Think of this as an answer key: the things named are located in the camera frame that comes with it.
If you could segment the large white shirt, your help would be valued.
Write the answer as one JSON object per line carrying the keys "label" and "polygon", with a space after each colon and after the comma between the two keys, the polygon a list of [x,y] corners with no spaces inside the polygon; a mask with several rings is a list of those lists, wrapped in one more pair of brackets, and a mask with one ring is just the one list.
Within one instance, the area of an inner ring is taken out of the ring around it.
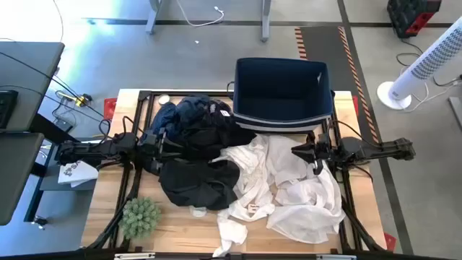
{"label": "large white shirt", "polygon": [[324,243],[339,232],[345,213],[341,192],[326,162],[308,163],[291,151],[299,142],[267,137],[266,170],[276,189],[266,227],[302,243]]}

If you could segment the black keyboard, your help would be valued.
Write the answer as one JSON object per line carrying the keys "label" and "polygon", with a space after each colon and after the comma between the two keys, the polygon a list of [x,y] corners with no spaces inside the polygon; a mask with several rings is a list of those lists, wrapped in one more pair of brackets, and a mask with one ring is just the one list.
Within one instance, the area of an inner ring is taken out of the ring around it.
{"label": "black keyboard", "polygon": [[18,91],[0,90],[0,129],[5,129],[17,104]]}

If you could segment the red corner pad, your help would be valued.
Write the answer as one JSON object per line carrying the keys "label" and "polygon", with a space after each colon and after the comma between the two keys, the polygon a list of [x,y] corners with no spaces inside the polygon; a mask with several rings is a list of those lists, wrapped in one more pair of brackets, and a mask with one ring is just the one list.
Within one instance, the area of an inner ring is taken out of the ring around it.
{"label": "red corner pad", "polygon": [[112,119],[116,109],[117,98],[104,99],[103,115],[104,119]]}
{"label": "red corner pad", "polygon": [[396,248],[397,239],[389,233],[384,233],[386,250],[393,252]]}

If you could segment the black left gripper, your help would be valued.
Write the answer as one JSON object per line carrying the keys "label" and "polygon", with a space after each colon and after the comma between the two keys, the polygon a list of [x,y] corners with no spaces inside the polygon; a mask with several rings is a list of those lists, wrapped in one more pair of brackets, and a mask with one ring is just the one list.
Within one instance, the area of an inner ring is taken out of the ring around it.
{"label": "black left gripper", "polygon": [[[164,155],[163,143],[165,137],[165,128],[161,128],[158,134],[143,134],[139,142],[141,166],[145,171],[155,176],[160,174],[165,158],[188,161],[196,160],[196,156],[190,152],[167,152]],[[188,144],[174,142],[170,139],[166,139],[166,147],[168,150],[194,150],[194,147]]]}

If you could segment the yellow clamp tool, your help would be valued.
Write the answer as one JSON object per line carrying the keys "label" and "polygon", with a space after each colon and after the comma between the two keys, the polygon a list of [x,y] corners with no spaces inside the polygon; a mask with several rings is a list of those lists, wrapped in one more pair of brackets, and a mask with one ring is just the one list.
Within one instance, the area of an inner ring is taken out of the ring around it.
{"label": "yellow clamp tool", "polygon": [[62,98],[65,98],[66,100],[73,100],[75,105],[79,107],[90,106],[91,102],[93,101],[92,97],[88,94],[83,94],[83,95],[74,97],[72,95],[66,94],[65,92],[58,90],[56,91],[56,95]]}

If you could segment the small white cloth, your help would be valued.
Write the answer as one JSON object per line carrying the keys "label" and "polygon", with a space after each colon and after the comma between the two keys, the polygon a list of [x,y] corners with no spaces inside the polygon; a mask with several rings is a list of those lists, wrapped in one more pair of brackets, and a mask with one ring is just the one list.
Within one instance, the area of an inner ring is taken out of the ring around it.
{"label": "small white cloth", "polygon": [[230,252],[233,244],[241,245],[248,234],[246,226],[230,219],[229,212],[224,209],[217,214],[220,246],[214,250],[213,257],[224,256]]}

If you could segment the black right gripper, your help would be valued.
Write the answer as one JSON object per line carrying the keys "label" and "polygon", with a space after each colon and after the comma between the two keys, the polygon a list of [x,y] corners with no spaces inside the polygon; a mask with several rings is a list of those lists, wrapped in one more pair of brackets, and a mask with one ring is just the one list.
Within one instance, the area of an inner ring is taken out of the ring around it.
{"label": "black right gripper", "polygon": [[296,156],[314,165],[315,176],[320,175],[324,169],[323,161],[330,160],[334,154],[329,134],[322,133],[316,136],[313,131],[308,133],[307,143],[292,147],[291,151],[293,153],[307,152],[307,154],[296,154]]}

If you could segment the navy blue garment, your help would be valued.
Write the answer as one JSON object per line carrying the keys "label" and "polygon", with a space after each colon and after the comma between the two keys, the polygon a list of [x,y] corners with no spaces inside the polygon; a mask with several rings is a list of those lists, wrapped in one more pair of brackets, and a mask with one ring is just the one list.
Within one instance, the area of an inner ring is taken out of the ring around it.
{"label": "navy blue garment", "polygon": [[165,128],[166,137],[188,145],[210,145],[219,135],[213,122],[217,103],[209,96],[188,96],[178,104],[169,102],[156,113],[150,131],[158,134]]}

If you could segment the plain grey desk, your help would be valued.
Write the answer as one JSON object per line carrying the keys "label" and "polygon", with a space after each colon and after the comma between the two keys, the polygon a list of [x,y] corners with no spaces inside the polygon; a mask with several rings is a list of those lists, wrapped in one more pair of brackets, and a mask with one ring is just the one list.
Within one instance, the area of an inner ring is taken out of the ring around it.
{"label": "plain grey desk", "polygon": [[41,133],[0,134],[0,226],[12,219],[29,175],[46,172],[35,161],[43,140]]}

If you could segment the green artificial plant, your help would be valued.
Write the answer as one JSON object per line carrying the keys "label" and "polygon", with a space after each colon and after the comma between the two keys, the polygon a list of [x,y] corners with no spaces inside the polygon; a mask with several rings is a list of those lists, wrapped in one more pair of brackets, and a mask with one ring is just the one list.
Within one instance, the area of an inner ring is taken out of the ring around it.
{"label": "green artificial plant", "polygon": [[159,205],[149,197],[134,198],[123,207],[119,226],[127,239],[145,238],[155,230],[160,217]]}

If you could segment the white tower fan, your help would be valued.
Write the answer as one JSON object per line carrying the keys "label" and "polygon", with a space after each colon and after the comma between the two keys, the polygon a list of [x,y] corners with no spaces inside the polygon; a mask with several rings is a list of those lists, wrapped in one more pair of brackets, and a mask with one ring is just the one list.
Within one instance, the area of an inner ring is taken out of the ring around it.
{"label": "white tower fan", "polygon": [[435,72],[462,51],[462,16],[460,16],[417,60],[394,82],[383,82],[377,88],[382,104],[403,110],[411,104],[411,95]]}

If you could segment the silver bracket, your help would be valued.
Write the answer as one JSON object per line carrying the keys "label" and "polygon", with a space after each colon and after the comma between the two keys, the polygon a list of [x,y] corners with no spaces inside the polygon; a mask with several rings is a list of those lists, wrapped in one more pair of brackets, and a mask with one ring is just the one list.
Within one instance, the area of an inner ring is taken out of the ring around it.
{"label": "silver bracket", "polygon": [[357,260],[357,257],[343,254],[317,254],[315,260]]}
{"label": "silver bracket", "polygon": [[155,253],[117,253],[113,260],[150,260],[155,257]]}

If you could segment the grey desk leg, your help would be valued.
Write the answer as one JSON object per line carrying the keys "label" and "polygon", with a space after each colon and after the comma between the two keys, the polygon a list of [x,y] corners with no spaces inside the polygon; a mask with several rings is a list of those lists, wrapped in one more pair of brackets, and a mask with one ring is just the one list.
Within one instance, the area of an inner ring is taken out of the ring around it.
{"label": "grey desk leg", "polygon": [[271,0],[262,0],[261,41],[265,43],[270,35]]}
{"label": "grey desk leg", "polygon": [[145,27],[145,31],[148,34],[153,34],[154,33],[154,28],[156,25],[156,20],[157,20],[157,15],[160,11],[160,8],[162,6],[162,0],[149,0],[149,5],[151,7],[151,10],[149,11],[149,16],[147,19],[147,24]]}

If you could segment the black and red crate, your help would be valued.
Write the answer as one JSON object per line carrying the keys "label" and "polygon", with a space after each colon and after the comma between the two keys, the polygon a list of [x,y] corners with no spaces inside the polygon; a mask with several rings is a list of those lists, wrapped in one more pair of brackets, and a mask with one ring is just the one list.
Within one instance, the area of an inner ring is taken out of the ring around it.
{"label": "black and red crate", "polygon": [[439,12],[442,0],[388,0],[387,13],[398,38],[410,38]]}

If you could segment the navy fabric storage bin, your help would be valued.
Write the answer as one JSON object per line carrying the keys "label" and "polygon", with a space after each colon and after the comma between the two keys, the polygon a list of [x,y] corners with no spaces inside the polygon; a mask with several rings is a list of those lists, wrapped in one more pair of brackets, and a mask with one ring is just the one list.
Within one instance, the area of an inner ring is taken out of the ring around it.
{"label": "navy fabric storage bin", "polygon": [[334,111],[327,64],[288,58],[239,58],[233,116],[245,129],[305,133]]}

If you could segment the black garment white label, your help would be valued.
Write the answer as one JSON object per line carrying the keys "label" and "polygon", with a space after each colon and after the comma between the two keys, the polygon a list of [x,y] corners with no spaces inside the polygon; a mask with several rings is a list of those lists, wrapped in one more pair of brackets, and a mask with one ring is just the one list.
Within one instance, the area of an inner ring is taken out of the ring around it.
{"label": "black garment white label", "polygon": [[176,105],[167,138],[184,147],[190,160],[212,160],[225,148],[250,144],[256,134],[239,126],[221,100],[185,97]]}

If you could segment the white paper with logo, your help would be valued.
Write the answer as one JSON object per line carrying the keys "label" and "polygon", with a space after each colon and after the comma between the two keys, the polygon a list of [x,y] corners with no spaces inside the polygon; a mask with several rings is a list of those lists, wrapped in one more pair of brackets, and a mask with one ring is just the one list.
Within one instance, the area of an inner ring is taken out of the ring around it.
{"label": "white paper with logo", "polygon": [[95,180],[97,177],[98,170],[80,160],[60,166],[58,184],[69,184],[72,188],[74,188],[87,181]]}

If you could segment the dark mat hazard stripes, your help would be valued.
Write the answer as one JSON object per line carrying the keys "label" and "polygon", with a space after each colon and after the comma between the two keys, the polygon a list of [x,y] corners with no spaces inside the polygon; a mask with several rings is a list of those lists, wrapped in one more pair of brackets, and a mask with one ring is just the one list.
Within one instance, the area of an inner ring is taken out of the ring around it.
{"label": "dark mat hazard stripes", "polygon": [[370,142],[381,140],[369,92],[354,45],[343,26],[296,27],[300,58],[322,61],[328,67],[331,89],[349,92],[360,133]]}

